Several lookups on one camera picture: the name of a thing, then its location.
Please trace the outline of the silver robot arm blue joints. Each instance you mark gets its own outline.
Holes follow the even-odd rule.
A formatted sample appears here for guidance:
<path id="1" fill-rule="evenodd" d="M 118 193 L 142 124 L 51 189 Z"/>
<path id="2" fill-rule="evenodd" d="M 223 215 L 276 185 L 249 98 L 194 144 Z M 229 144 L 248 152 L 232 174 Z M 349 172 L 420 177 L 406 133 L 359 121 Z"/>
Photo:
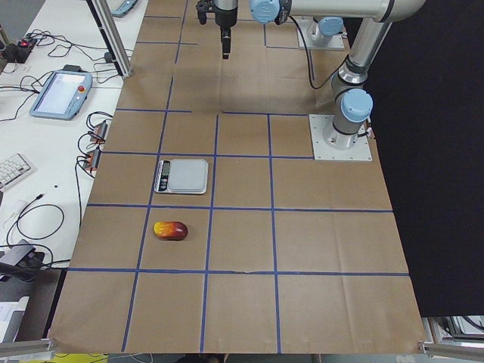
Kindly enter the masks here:
<path id="1" fill-rule="evenodd" d="M 290 16 L 361 18 L 355 41 L 331 79 L 336 110 L 334 129 L 356 134 L 370 116 L 372 97 L 362 89 L 371 66 L 392 23 L 418 12 L 423 1 L 251 1 L 250 12 L 260 23 L 283 23 Z"/>

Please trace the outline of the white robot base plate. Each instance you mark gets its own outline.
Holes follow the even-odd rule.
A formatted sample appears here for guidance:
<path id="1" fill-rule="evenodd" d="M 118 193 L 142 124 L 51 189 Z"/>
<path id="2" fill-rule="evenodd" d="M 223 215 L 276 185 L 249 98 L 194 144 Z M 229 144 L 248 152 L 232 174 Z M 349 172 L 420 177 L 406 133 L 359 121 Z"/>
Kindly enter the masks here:
<path id="1" fill-rule="evenodd" d="M 333 125 L 334 115 L 309 114 L 314 160 L 371 162 L 372 155 L 363 125 L 354 135 L 342 135 Z"/>

